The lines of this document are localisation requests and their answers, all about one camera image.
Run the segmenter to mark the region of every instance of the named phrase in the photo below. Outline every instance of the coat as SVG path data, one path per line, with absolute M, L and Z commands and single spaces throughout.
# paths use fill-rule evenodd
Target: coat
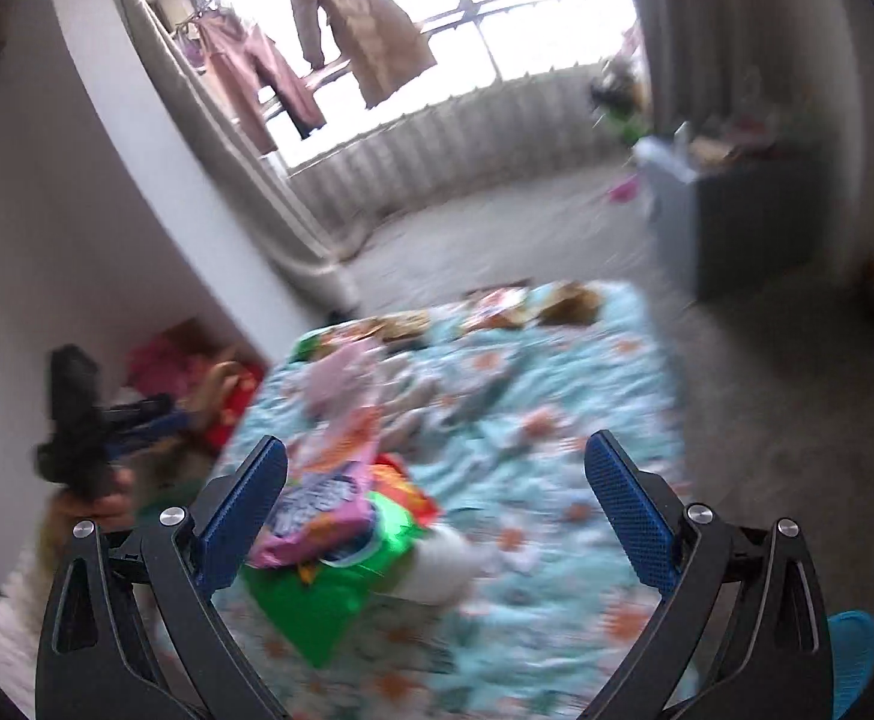
M 333 39 L 360 86 L 368 108 L 437 62 L 426 36 L 393 0 L 290 0 L 304 59 L 325 64 L 317 9 L 327 12 Z

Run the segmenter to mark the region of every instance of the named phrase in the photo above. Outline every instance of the gray floor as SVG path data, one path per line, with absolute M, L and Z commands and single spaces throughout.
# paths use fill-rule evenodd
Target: gray floor
M 656 262 L 642 202 L 603 199 L 621 175 L 595 167 L 392 220 L 352 265 L 365 310 L 525 277 L 634 282 L 685 385 L 699 497 L 738 524 L 798 519 L 828 610 L 874 613 L 874 327 L 810 274 L 689 303 Z

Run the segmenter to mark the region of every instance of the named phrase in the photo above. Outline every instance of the floral tablecloth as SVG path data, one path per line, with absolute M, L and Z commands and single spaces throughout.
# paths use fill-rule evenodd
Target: floral tablecloth
M 439 389 L 400 451 L 445 522 L 482 555 L 483 575 L 458 604 L 373 597 L 316 670 L 240 580 L 216 593 L 234 640 L 296 720 L 575 718 L 640 635 L 659 596 L 637 582 L 600 512 L 583 449 L 608 428 L 638 466 L 685 494 L 674 381 L 640 295 L 626 284 L 592 286 L 604 298 L 592 326 L 456 338 L 463 307 L 444 306 L 430 312 L 426 348 L 412 352 Z M 218 475 L 261 435 L 286 442 L 309 429 L 305 369 L 269 374 Z M 555 427 L 535 439 L 526 428 L 541 408 Z M 693 685 L 689 672 L 678 695 Z

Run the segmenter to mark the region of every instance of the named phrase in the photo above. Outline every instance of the metal screw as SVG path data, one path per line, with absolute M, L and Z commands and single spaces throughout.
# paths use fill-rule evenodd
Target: metal screw
M 186 517 L 187 512 L 184 512 L 183 509 L 179 506 L 171 506 L 170 509 L 164 509 L 160 513 L 160 524 L 161 525 L 179 525 L 184 521 L 184 517 Z
M 88 519 L 82 519 L 74 525 L 74 536 L 77 538 L 87 538 L 90 533 L 93 533 L 93 523 Z
M 702 503 L 695 503 L 687 508 L 687 515 L 698 525 L 706 525 L 714 519 L 714 513 Z
M 777 523 L 777 530 L 788 538 L 794 538 L 797 533 L 800 533 L 800 528 L 797 526 L 797 523 L 786 517 Z

